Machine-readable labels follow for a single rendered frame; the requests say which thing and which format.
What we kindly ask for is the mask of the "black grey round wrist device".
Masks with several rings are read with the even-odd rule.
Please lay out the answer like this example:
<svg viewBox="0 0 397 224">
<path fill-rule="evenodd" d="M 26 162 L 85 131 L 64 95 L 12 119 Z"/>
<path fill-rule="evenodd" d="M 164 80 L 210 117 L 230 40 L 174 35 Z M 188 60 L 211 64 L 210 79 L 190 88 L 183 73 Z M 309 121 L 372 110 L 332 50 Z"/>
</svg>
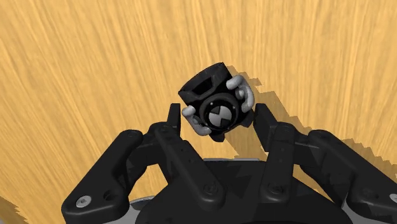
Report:
<svg viewBox="0 0 397 224">
<path fill-rule="evenodd" d="M 200 136 L 222 142 L 237 126 L 253 122 L 254 95 L 246 79 L 231 75 L 222 62 L 213 64 L 186 82 L 178 92 L 186 104 L 182 115 Z"/>
</svg>

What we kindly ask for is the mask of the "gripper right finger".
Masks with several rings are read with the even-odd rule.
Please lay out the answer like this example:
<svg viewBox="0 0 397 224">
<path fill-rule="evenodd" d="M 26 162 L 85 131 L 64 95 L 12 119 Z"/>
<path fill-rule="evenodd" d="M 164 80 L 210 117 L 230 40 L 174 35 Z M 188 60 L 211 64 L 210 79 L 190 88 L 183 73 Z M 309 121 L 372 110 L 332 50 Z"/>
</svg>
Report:
<svg viewBox="0 0 397 224">
<path fill-rule="evenodd" d="M 293 167 L 299 165 L 338 206 L 361 217 L 397 223 L 397 183 L 326 130 L 303 135 L 275 119 L 266 104 L 254 110 L 253 127 L 268 153 L 260 185 L 263 202 L 292 198 Z"/>
</svg>

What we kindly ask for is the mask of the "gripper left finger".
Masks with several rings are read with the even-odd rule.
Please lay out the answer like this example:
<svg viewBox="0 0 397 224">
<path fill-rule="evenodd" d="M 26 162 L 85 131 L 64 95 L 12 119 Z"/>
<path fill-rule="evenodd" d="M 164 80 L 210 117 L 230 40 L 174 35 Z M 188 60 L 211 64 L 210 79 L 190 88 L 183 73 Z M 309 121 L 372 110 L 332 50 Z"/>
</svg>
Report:
<svg viewBox="0 0 397 224">
<path fill-rule="evenodd" d="M 179 104 L 143 134 L 119 133 L 62 204 L 66 224 L 221 224 L 226 193 L 192 145 L 181 139 Z M 147 166 L 168 185 L 134 209 L 129 194 Z"/>
</svg>

